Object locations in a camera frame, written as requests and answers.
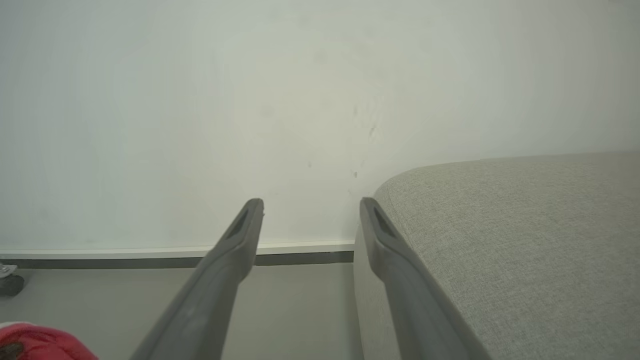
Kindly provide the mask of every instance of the caster wheel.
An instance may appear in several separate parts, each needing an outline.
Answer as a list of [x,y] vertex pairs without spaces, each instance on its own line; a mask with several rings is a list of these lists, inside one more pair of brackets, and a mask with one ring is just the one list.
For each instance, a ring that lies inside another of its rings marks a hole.
[[9,275],[0,279],[0,296],[16,296],[24,287],[24,278],[18,275]]

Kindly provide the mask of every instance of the white wall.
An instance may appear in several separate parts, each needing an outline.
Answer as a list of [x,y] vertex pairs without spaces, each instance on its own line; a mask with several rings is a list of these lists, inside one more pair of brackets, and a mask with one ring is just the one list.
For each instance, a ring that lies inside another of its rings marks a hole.
[[640,149],[634,0],[0,0],[0,252],[350,241],[421,165]]

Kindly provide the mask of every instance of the gray sofa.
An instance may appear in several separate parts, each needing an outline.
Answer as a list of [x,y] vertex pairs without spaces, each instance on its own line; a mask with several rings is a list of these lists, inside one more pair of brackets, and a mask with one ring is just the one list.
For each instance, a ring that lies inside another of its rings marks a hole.
[[[640,359],[640,152],[435,165],[376,192],[493,359]],[[366,360],[400,359],[362,232]]]

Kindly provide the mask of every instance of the red object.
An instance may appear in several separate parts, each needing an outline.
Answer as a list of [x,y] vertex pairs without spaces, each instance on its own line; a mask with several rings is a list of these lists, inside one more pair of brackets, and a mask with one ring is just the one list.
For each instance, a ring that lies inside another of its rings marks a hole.
[[49,327],[17,323],[0,329],[0,347],[19,342],[19,360],[97,360],[73,335]]

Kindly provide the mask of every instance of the gray floor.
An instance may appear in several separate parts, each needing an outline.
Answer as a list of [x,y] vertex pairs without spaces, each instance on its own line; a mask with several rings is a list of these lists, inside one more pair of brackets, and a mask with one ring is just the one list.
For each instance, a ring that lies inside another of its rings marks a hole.
[[[21,270],[0,321],[76,335],[104,360],[128,359],[192,269]],[[254,267],[239,288],[225,360],[362,359],[353,264]]]

